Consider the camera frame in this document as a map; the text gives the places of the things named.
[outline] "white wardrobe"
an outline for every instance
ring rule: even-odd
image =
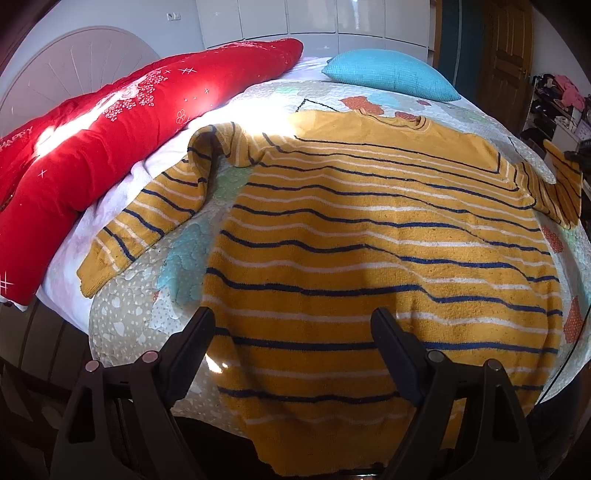
[[[304,55],[359,48],[398,50],[428,61],[430,0],[196,0],[206,48],[236,40],[295,37]]]

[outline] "wall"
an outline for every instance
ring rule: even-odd
[[[180,14],[181,20],[167,21],[168,12]],[[8,63],[0,76],[0,98],[41,48],[65,33],[93,25],[128,30],[161,57],[203,50],[195,0],[61,0],[31,30]]]
[[[583,96],[591,95],[591,82],[556,29],[534,9],[534,58],[532,75],[566,75]]]

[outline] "blue pillow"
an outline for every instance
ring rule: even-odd
[[[441,73],[410,55],[394,50],[352,50],[329,60],[322,73],[337,82],[406,93],[438,102],[460,94]]]

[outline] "wardrobe door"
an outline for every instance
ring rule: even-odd
[[[335,0],[286,0],[290,33],[335,33]]]
[[[429,0],[387,0],[386,38],[428,47]]]
[[[339,33],[384,36],[384,0],[337,0],[336,5]]]
[[[205,48],[242,40],[237,0],[197,0]]]
[[[282,0],[238,0],[238,5],[244,38],[287,33],[285,2]]]
[[[414,43],[406,43],[398,40],[389,40],[386,38],[386,50],[401,51],[411,57],[427,62],[428,48]]]

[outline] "quilted bedspread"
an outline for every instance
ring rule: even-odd
[[[499,122],[484,113],[455,105],[338,83],[276,81],[250,87],[224,108],[231,111],[241,107],[267,118],[272,118],[278,110],[293,113],[298,109],[346,112],[362,108],[373,115],[422,115],[447,127],[480,135],[510,162],[526,160],[542,178],[554,181],[543,160]],[[171,334],[182,330],[200,304],[212,241],[249,174],[249,168],[233,168],[225,161],[216,163],[204,207],[95,295],[89,335],[96,359],[105,365],[132,362],[146,350],[160,349]],[[580,225],[567,231],[542,214],[537,214],[537,218],[560,278],[564,311],[564,336],[548,381],[550,385],[579,335],[591,299],[591,245]],[[546,398],[566,386],[591,358],[590,331],[587,325]],[[223,368],[224,365],[216,365],[206,357],[187,397],[177,402],[173,414],[242,434],[233,422],[232,413],[220,401],[212,381],[212,375],[221,374]]]

